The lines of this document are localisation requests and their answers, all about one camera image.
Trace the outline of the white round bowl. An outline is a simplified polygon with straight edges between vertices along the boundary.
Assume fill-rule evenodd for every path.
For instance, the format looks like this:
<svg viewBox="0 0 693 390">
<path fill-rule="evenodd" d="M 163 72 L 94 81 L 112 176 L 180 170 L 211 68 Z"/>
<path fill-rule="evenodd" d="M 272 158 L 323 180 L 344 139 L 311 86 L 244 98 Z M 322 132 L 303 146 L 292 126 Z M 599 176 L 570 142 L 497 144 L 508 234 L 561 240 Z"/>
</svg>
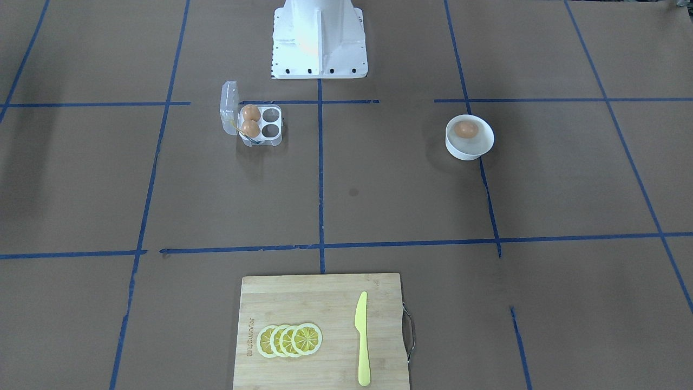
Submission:
<svg viewBox="0 0 693 390">
<path fill-rule="evenodd" d="M 461 139 L 455 135 L 453 126 L 460 121 L 475 121 L 479 133 L 471 139 Z M 448 153 L 459 160 L 471 161 L 490 151 L 495 143 L 495 134 L 487 121 L 472 114 L 460 114 L 448 121 L 445 130 L 445 146 Z"/>
</svg>

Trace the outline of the clear plastic egg carton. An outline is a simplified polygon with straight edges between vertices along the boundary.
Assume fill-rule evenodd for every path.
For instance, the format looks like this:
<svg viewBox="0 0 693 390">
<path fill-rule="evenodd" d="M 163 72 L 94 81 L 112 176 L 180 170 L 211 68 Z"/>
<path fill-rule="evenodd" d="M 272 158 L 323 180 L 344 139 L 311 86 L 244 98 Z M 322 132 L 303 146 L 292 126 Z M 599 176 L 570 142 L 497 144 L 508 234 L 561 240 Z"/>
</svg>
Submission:
<svg viewBox="0 0 693 390">
<path fill-rule="evenodd" d="M 274 104 L 240 103 L 236 81 L 223 84 L 219 114 L 223 130 L 246 146 L 279 146 L 283 140 L 282 109 Z"/>
</svg>

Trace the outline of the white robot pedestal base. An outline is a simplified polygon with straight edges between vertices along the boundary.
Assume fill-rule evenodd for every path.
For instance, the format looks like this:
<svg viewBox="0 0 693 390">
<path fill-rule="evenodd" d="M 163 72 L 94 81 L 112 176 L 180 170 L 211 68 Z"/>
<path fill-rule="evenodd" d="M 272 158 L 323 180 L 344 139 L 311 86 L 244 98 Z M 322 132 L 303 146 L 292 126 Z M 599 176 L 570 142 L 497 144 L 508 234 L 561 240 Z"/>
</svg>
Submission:
<svg viewBox="0 0 693 390">
<path fill-rule="evenodd" d="M 351 1 L 286 1 L 273 22 L 273 79 L 367 76 L 364 17 Z"/>
</svg>

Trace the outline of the yellow plastic knife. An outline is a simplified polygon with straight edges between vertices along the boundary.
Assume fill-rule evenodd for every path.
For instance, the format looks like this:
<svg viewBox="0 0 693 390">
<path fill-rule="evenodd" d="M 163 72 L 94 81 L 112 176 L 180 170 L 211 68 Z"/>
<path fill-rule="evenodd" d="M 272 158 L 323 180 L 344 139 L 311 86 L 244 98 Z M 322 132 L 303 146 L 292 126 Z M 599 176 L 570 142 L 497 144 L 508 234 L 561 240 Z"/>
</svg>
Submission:
<svg viewBox="0 0 693 390">
<path fill-rule="evenodd" d="M 367 292 L 362 291 L 357 299 L 354 326 L 359 335 L 357 351 L 357 383 L 361 387 L 369 387 L 371 383 L 371 370 L 369 350 L 367 343 Z"/>
</svg>

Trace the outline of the brown egg front slot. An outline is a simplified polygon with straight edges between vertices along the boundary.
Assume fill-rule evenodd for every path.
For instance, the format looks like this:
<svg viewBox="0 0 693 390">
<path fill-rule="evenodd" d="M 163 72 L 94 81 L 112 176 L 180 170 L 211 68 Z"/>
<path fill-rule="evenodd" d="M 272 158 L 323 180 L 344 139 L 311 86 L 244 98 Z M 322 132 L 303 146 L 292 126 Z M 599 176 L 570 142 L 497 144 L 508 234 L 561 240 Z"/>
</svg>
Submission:
<svg viewBox="0 0 693 390">
<path fill-rule="evenodd" d="M 258 122 L 255 120 L 245 120 L 243 121 L 242 125 L 240 126 L 240 130 L 242 133 L 244 133 L 248 138 L 257 138 L 257 136 L 260 135 L 261 130 L 258 125 Z"/>
</svg>

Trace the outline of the brown egg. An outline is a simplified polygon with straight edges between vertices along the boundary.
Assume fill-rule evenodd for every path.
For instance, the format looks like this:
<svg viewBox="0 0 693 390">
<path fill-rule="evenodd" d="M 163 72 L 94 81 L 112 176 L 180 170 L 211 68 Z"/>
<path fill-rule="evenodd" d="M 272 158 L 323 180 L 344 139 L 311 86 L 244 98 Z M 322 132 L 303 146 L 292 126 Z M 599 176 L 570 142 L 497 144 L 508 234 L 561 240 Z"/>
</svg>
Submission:
<svg viewBox="0 0 693 390">
<path fill-rule="evenodd" d="M 460 121 L 453 126 L 453 131 L 458 138 L 471 139 L 478 135 L 480 129 L 475 121 Z"/>
</svg>

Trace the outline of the brown egg rear slot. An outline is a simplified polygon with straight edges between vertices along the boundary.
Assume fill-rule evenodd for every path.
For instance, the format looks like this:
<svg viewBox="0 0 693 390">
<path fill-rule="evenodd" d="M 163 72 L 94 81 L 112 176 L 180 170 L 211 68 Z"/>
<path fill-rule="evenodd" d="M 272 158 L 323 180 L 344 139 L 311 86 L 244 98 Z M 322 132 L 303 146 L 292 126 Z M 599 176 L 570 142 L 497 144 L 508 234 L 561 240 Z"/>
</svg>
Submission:
<svg viewBox="0 0 693 390">
<path fill-rule="evenodd" d="M 243 108 L 241 109 L 241 116 L 244 119 L 244 121 L 258 122 L 262 118 L 262 113 L 258 106 L 248 104 L 243 106 Z"/>
</svg>

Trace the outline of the brown egg slot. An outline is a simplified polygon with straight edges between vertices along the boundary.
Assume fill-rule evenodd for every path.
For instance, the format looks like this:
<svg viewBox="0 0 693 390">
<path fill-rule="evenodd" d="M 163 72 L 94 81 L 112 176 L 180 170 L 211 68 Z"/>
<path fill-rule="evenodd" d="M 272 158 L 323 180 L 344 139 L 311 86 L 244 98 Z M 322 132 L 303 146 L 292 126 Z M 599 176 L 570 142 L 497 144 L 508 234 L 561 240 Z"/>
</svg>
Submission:
<svg viewBox="0 0 693 390">
<path fill-rule="evenodd" d="M 258 122 L 255 120 L 245 120 L 243 121 L 242 125 L 240 126 L 240 130 L 242 133 L 244 133 L 248 138 L 257 138 L 257 136 L 260 135 L 261 130 L 258 125 Z"/>
<path fill-rule="evenodd" d="M 248 104 L 243 106 L 243 108 L 241 109 L 241 116 L 244 119 L 244 121 L 258 122 L 262 118 L 262 113 L 258 106 Z"/>
</svg>

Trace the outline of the lemon slice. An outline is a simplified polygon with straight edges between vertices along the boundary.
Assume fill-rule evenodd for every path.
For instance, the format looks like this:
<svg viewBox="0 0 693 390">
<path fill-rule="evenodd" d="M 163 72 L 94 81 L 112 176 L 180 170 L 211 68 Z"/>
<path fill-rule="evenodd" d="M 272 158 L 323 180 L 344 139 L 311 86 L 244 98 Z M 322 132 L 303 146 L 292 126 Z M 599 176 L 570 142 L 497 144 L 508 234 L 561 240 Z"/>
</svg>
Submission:
<svg viewBox="0 0 693 390">
<path fill-rule="evenodd" d="M 314 323 L 302 323 L 295 326 L 291 338 L 292 348 L 301 356 L 316 353 L 320 349 L 322 341 L 322 331 Z"/>
<path fill-rule="evenodd" d="M 296 351 L 296 349 L 293 346 L 293 335 L 295 333 L 295 330 L 297 329 L 297 326 L 287 326 L 284 328 L 282 333 L 280 334 L 279 337 L 279 347 L 282 353 L 286 357 L 290 358 L 297 358 L 300 356 L 300 354 Z"/>
<path fill-rule="evenodd" d="M 258 332 L 256 343 L 257 351 L 262 357 L 268 359 L 277 358 L 277 354 L 272 350 L 272 346 L 274 345 L 272 334 L 276 328 L 276 325 L 269 325 Z"/>
<path fill-rule="evenodd" d="M 282 349 L 282 334 L 288 325 L 275 326 L 270 334 L 270 348 L 275 357 L 286 358 L 287 354 Z"/>
</svg>

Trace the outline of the bamboo cutting board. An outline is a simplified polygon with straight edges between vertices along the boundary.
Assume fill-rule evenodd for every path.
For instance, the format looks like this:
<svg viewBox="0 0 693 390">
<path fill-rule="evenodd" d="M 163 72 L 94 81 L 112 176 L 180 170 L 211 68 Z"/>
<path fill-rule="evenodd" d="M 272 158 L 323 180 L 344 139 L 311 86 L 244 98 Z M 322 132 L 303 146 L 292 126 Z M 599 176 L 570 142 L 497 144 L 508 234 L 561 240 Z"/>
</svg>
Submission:
<svg viewBox="0 0 693 390">
<path fill-rule="evenodd" d="M 367 292 L 368 389 L 409 389 L 401 277 L 396 272 L 247 276 L 241 284 L 234 389 L 360 389 L 357 299 Z M 257 351 L 265 326 L 314 323 L 320 349 L 307 356 L 268 359 Z"/>
</svg>

